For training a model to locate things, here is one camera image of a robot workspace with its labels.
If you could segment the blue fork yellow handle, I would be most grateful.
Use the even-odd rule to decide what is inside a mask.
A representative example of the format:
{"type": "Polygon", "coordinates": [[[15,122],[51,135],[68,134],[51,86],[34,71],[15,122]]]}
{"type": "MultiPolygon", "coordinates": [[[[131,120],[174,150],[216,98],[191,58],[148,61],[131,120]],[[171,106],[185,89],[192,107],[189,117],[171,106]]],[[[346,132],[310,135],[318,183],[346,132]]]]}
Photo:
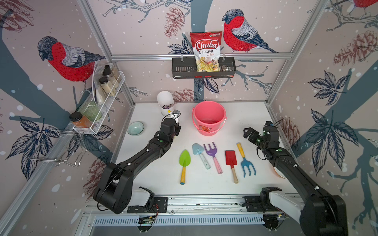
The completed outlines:
{"type": "Polygon", "coordinates": [[[249,176],[251,176],[251,175],[252,175],[252,171],[251,171],[250,168],[252,167],[252,168],[253,168],[253,172],[254,172],[254,176],[256,176],[256,175],[257,175],[256,169],[255,169],[253,163],[252,163],[251,161],[249,161],[249,160],[246,159],[246,156],[245,156],[245,153],[244,153],[244,150],[243,150],[243,148],[242,148],[241,143],[237,143],[237,147],[238,147],[238,150],[239,150],[239,152],[240,152],[240,154],[241,154],[241,156],[242,156],[242,158],[243,158],[243,160],[242,160],[242,162],[241,162],[241,167],[242,167],[243,172],[244,172],[244,178],[246,177],[246,171],[245,171],[245,168],[248,169],[248,171],[249,171],[249,176]]]}

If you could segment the red spade wooden handle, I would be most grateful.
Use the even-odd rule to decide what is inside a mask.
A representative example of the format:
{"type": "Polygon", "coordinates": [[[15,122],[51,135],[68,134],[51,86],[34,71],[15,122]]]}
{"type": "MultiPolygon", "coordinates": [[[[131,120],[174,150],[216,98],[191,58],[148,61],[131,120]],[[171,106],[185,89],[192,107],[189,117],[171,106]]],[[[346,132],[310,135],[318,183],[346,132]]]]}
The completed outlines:
{"type": "Polygon", "coordinates": [[[225,161],[226,165],[230,166],[232,174],[233,174],[233,180],[235,184],[238,184],[238,178],[235,172],[234,166],[237,165],[237,159],[236,159],[236,154],[235,151],[233,150],[226,150],[225,151],[225,161]]]}

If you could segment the light blue trowel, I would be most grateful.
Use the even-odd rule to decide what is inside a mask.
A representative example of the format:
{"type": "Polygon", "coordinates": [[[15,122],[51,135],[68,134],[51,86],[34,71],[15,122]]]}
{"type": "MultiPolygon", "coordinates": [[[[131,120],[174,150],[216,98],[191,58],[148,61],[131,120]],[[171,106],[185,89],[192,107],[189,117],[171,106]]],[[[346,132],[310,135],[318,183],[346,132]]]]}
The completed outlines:
{"type": "Polygon", "coordinates": [[[200,157],[200,159],[201,159],[202,163],[204,164],[206,170],[209,170],[211,168],[211,166],[208,163],[208,161],[206,160],[205,156],[203,155],[203,152],[205,152],[204,147],[201,146],[198,143],[194,143],[192,145],[192,149],[193,149],[194,155],[198,155],[200,157]]]}

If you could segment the green trowel yellow handle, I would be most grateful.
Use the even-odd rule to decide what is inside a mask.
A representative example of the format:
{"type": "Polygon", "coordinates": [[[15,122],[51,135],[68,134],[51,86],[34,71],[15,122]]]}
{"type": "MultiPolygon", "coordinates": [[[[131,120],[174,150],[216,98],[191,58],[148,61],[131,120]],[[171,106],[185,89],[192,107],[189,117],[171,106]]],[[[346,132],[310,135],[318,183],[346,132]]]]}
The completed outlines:
{"type": "Polygon", "coordinates": [[[191,163],[191,156],[188,150],[184,150],[179,158],[179,164],[182,166],[182,174],[180,179],[180,184],[184,185],[186,180],[186,167],[191,163]]]}

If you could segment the pink plastic bucket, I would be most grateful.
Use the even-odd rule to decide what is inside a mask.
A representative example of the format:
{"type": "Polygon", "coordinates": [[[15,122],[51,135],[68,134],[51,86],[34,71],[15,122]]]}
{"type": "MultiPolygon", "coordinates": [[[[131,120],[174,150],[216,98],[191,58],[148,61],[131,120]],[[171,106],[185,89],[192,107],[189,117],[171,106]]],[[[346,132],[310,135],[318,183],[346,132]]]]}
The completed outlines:
{"type": "Polygon", "coordinates": [[[225,108],[214,101],[203,101],[192,110],[192,121],[201,135],[213,136],[227,120],[225,108]]]}

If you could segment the purple fork pink handle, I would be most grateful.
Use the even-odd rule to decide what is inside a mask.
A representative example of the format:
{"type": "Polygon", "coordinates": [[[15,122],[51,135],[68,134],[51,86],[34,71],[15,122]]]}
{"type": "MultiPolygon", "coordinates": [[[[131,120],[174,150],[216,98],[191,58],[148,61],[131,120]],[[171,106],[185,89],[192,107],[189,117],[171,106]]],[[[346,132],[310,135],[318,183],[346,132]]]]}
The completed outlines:
{"type": "Polygon", "coordinates": [[[215,167],[216,167],[218,174],[222,174],[221,166],[220,166],[220,164],[219,164],[219,162],[216,158],[217,147],[216,147],[215,143],[213,142],[212,145],[211,144],[204,145],[204,148],[205,148],[206,153],[213,158],[213,161],[214,161],[214,164],[215,164],[215,167]]]}

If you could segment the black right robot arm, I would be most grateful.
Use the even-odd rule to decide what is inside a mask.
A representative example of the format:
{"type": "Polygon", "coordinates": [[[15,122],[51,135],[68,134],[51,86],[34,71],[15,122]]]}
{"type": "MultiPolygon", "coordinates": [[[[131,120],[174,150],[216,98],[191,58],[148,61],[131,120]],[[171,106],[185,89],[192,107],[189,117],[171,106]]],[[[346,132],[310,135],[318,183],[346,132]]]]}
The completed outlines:
{"type": "Polygon", "coordinates": [[[251,127],[243,130],[243,136],[265,159],[280,171],[301,197],[291,198],[277,187],[265,187],[260,193],[262,207],[275,207],[293,218],[306,236],[347,236],[347,210],[344,200],[321,188],[296,163],[290,152],[280,147],[278,128],[270,121],[263,133],[251,127]]]}

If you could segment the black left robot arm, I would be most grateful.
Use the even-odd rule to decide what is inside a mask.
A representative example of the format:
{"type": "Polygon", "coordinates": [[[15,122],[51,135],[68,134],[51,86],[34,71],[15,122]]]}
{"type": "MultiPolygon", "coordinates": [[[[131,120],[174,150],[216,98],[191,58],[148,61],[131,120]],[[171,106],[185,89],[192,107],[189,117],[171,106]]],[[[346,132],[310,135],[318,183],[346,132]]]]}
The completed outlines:
{"type": "Polygon", "coordinates": [[[180,130],[181,126],[175,119],[162,120],[160,130],[143,150],[119,164],[111,162],[106,165],[93,199],[115,214],[125,210],[132,199],[134,178],[149,164],[168,152],[180,130]]]}

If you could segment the white paper cup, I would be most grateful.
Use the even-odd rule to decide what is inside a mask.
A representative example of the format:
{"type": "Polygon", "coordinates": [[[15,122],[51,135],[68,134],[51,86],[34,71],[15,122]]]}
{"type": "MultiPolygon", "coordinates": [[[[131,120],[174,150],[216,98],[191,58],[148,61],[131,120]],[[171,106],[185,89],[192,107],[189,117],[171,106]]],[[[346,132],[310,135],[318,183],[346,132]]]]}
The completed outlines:
{"type": "Polygon", "coordinates": [[[174,111],[175,101],[173,95],[169,91],[159,92],[157,95],[157,103],[163,116],[174,111]]]}

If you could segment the light green bowl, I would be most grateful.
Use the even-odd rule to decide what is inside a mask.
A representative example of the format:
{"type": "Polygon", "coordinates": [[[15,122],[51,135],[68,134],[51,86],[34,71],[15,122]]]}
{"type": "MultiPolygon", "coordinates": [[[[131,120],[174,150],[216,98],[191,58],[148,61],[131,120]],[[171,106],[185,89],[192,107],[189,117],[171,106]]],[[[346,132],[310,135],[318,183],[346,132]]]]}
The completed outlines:
{"type": "Polygon", "coordinates": [[[127,128],[127,133],[132,136],[139,135],[144,130],[144,124],[142,122],[132,122],[127,128]]]}

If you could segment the white plate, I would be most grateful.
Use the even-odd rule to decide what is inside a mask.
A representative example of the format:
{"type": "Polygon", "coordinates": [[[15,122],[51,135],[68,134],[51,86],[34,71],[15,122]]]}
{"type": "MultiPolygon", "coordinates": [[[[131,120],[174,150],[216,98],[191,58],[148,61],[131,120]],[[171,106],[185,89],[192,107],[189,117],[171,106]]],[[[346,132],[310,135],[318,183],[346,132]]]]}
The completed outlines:
{"type": "Polygon", "coordinates": [[[284,175],[281,171],[279,171],[276,167],[274,167],[274,171],[276,172],[276,174],[277,174],[279,177],[281,177],[281,178],[283,178],[283,179],[286,179],[285,175],[284,175]]]}

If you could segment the beige bottle black cap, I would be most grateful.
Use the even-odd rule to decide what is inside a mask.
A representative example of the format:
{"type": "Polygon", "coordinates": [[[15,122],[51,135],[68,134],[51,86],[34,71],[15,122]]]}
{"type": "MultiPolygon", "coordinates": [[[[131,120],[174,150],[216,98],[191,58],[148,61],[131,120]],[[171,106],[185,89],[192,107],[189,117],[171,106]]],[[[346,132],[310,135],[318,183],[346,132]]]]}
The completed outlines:
{"type": "Polygon", "coordinates": [[[101,77],[99,83],[104,90],[104,92],[109,96],[116,96],[116,90],[114,85],[109,81],[107,77],[101,77]]]}
{"type": "Polygon", "coordinates": [[[117,80],[118,78],[113,75],[113,72],[111,70],[110,65],[104,66],[104,70],[103,70],[102,75],[104,77],[107,77],[107,79],[111,82],[111,84],[114,86],[115,89],[119,87],[119,83],[118,83],[118,80],[117,80]]]}

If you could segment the orange jar black lid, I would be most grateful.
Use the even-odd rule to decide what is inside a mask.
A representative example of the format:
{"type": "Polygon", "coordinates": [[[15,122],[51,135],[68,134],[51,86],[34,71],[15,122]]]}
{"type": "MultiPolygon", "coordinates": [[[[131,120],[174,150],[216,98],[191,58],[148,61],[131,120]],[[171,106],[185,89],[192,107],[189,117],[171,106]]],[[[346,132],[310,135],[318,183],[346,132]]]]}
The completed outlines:
{"type": "Polygon", "coordinates": [[[92,125],[92,122],[80,112],[71,113],[69,118],[76,127],[89,128],[92,125]]]}

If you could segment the red cassava chips bag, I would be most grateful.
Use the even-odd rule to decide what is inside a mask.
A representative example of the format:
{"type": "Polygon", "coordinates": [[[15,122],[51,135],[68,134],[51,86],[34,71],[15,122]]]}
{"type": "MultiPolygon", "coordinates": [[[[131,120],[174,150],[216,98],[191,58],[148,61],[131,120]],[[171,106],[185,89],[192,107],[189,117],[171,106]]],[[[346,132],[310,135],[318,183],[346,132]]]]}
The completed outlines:
{"type": "Polygon", "coordinates": [[[222,31],[190,33],[197,72],[219,72],[222,31]]]}

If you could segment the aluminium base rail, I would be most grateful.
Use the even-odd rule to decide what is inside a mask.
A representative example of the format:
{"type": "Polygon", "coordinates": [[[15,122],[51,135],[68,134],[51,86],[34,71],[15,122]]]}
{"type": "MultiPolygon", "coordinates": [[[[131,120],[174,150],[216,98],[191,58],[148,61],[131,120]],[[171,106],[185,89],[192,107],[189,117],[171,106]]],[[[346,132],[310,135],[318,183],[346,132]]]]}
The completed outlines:
{"type": "Polygon", "coordinates": [[[266,201],[258,194],[156,196],[155,206],[120,214],[99,211],[94,201],[84,209],[76,235],[94,227],[137,227],[146,232],[157,226],[265,225],[274,230],[285,219],[299,222],[305,206],[299,194],[273,191],[266,201]]]}

